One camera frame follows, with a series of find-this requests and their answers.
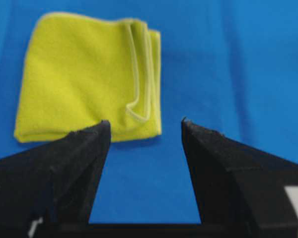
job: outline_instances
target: yellow microfiber cloth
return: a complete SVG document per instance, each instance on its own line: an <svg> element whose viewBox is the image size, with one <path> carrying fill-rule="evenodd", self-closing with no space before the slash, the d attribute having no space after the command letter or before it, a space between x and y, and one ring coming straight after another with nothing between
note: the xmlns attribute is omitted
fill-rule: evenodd
<svg viewBox="0 0 298 238"><path fill-rule="evenodd" d="M160 33L137 19L41 17L24 61L14 136L56 140L106 119L112 141L161 134Z"/></svg>

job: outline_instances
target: blue background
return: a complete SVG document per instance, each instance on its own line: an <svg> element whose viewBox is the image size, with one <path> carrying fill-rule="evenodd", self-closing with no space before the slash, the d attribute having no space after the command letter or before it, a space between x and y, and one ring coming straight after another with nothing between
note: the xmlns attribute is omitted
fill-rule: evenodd
<svg viewBox="0 0 298 238"><path fill-rule="evenodd" d="M0 158L39 144L12 134L27 43L50 11L161 32L163 135L112 144L90 222L200 222L184 116L298 163L298 0L0 0Z"/></svg>

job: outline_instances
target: folded towel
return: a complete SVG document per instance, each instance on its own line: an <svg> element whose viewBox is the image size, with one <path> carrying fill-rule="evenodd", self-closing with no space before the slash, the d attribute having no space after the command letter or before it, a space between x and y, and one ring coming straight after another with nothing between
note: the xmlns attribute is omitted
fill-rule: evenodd
<svg viewBox="0 0 298 238"><path fill-rule="evenodd" d="M137 19L44 15L26 53L15 138L56 140L102 120L112 141L161 134L160 33Z"/></svg>

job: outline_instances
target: blue fabric surface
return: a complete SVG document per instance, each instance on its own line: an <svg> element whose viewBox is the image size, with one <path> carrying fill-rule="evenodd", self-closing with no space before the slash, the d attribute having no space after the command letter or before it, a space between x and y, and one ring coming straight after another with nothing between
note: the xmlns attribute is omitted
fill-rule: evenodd
<svg viewBox="0 0 298 238"><path fill-rule="evenodd" d="M0 0L0 158L40 144L13 129L27 43L50 11L137 17L161 32L163 134L112 144L91 223L200 222L184 116L298 163L298 0Z"/></svg>

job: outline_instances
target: cloth fold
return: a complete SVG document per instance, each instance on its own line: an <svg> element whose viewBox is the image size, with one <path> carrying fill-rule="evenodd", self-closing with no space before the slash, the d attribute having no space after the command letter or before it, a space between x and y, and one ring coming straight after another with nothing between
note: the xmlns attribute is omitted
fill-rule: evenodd
<svg viewBox="0 0 298 238"><path fill-rule="evenodd" d="M112 141L161 134L160 33L145 22L41 17L24 61L14 136L62 138L108 120Z"/></svg>

